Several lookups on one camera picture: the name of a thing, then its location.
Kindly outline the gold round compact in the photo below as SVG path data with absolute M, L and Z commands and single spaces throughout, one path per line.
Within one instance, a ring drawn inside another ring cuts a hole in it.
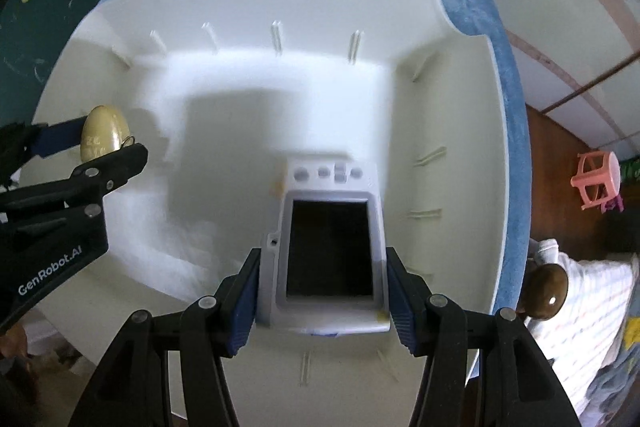
M 82 126 L 80 159 L 92 161 L 132 145 L 134 141 L 122 111 L 113 105 L 99 105 L 89 113 Z

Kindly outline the silver digital camera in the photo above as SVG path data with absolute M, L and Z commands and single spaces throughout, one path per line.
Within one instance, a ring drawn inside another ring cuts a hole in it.
M 372 162 L 294 157 L 262 246 L 256 320 L 337 337 L 390 329 L 383 206 Z

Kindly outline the brown round knob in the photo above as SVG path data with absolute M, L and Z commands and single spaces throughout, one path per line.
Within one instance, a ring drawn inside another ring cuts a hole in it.
M 529 262 L 516 312 L 535 320 L 550 320 L 564 306 L 567 293 L 568 276 L 561 265 Z

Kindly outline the white plastic tray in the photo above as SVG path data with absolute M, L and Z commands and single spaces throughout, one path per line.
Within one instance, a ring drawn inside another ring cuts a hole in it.
M 112 104 L 149 151 L 106 196 L 110 249 L 39 305 L 91 361 L 137 309 L 178 311 L 277 228 L 288 158 L 378 168 L 386 241 L 460 307 L 495 308 L 509 161 L 495 50 L 444 0 L 107 0 L 35 118 Z

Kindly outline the pink plastic stool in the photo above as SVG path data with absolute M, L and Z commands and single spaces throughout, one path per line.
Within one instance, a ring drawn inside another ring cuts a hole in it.
M 620 161 L 613 152 L 592 150 L 578 155 L 577 171 L 570 178 L 582 200 L 582 210 L 602 207 L 620 195 Z

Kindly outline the white wardrobe sliding doors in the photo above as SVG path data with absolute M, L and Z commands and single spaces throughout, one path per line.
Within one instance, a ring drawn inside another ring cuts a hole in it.
M 495 0 L 525 101 L 592 148 L 639 153 L 639 0 Z

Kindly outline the green chalkboard pink frame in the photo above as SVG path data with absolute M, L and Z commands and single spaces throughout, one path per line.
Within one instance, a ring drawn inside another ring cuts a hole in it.
M 100 0 L 8 0 L 1 10 L 1 124 L 29 122 L 62 49 Z

